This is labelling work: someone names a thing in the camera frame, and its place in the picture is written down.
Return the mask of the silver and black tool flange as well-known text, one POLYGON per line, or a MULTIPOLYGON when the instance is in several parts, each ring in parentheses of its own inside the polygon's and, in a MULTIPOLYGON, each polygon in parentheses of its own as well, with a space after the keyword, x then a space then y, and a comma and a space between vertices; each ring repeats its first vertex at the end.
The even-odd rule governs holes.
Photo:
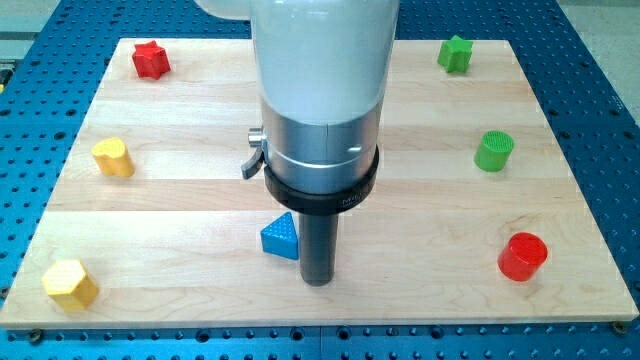
POLYGON ((241 166, 246 180, 264 171, 276 201, 306 215, 347 211, 370 194, 379 164, 379 107, 335 124, 310 124, 261 104, 262 125, 248 141, 254 154, 241 166))

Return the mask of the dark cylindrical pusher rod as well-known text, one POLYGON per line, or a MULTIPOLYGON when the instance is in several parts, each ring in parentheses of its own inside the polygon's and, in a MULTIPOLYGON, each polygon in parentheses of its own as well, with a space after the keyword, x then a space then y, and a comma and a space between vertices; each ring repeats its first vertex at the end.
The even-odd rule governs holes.
POLYGON ((303 280, 324 286, 334 276, 339 216, 299 216, 299 261, 303 280))

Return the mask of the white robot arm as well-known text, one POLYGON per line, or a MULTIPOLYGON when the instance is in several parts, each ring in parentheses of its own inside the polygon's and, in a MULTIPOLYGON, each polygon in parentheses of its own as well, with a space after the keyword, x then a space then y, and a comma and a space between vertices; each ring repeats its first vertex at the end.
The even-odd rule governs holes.
POLYGON ((299 215, 303 280, 334 276, 339 215, 371 192, 399 14, 398 0, 197 0, 208 14, 246 20, 257 66, 261 125, 241 172, 262 171, 272 197, 299 215))

